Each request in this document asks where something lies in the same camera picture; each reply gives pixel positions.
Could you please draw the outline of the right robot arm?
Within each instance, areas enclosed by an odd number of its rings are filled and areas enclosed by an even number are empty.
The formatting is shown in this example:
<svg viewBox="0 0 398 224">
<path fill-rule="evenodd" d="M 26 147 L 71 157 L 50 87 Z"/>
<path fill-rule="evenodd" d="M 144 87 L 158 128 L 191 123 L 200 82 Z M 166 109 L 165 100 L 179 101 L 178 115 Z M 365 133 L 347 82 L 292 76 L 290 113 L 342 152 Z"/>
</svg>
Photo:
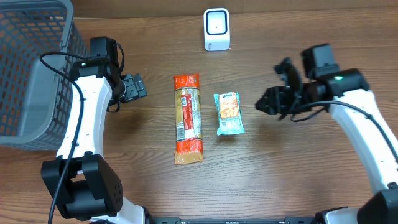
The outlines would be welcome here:
<svg viewBox="0 0 398 224">
<path fill-rule="evenodd" d="M 374 93 L 357 69 L 340 70 L 332 58 L 304 58 L 304 83 L 289 58 L 274 71 L 284 82 L 268 88 L 257 110 L 286 116 L 327 111 L 352 143 L 368 175 L 373 197 L 361 208 L 318 212 L 314 223 L 397 223 L 397 139 L 384 121 Z"/>
</svg>

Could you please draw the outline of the orange spaghetti package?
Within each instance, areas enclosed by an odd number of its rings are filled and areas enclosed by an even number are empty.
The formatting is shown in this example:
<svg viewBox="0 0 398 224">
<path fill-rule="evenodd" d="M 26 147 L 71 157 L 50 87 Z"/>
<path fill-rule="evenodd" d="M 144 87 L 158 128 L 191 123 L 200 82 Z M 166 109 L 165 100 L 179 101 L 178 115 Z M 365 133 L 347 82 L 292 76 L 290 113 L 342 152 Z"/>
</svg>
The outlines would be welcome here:
<svg viewBox="0 0 398 224">
<path fill-rule="evenodd" d="M 203 162 L 199 74 L 174 76 L 175 164 Z"/>
</svg>

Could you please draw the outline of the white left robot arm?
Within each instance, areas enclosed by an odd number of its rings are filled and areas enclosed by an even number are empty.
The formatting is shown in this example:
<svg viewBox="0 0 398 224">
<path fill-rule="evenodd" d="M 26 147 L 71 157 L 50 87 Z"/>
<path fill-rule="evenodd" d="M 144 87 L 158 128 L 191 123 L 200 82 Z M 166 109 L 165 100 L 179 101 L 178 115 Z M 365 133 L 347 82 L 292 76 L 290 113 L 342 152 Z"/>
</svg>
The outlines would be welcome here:
<svg viewBox="0 0 398 224">
<path fill-rule="evenodd" d="M 56 210 L 65 219 L 92 223 L 152 223 L 148 211 L 123 195 L 121 179 L 103 156 L 104 122 L 108 107 L 132 101 L 126 96 L 136 77 L 121 76 L 124 62 L 117 54 L 76 56 L 70 73 L 48 69 L 72 83 L 72 107 L 67 130 L 52 161 L 42 164 L 41 176 L 52 196 L 48 222 Z"/>
</svg>

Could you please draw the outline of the teal tissue pack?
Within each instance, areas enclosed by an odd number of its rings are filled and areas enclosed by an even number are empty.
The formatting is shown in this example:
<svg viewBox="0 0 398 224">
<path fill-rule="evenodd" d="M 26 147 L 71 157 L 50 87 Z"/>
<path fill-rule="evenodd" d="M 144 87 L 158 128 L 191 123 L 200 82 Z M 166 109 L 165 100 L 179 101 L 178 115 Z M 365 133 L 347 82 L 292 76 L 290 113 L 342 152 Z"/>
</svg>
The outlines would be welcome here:
<svg viewBox="0 0 398 224">
<path fill-rule="evenodd" d="M 218 114 L 217 135 L 235 135 L 245 133 L 240 110 L 238 92 L 213 95 Z"/>
</svg>

